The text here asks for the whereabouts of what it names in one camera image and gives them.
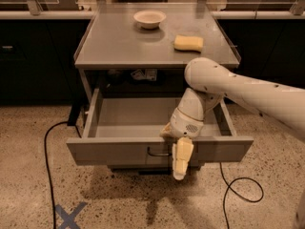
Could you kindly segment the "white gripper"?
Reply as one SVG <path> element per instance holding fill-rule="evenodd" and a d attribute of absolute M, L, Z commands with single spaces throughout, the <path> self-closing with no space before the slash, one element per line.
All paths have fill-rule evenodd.
<path fill-rule="evenodd" d="M 199 136 L 204 126 L 205 115 L 222 98 L 222 95 L 207 94 L 187 88 L 173 111 L 170 123 L 167 123 L 160 131 L 159 135 L 163 138 L 172 136 L 179 138 L 173 144 L 173 177 L 176 180 L 182 180 L 186 175 L 193 153 L 191 138 Z"/>

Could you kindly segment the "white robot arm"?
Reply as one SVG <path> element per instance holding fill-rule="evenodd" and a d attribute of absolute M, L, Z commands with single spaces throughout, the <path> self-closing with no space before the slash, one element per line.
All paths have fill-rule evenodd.
<path fill-rule="evenodd" d="M 160 132 L 173 137 L 173 177 L 186 175 L 205 114 L 227 97 L 234 103 L 305 141 L 305 90 L 230 72 L 206 57 L 191 60 L 184 70 L 189 87 Z"/>

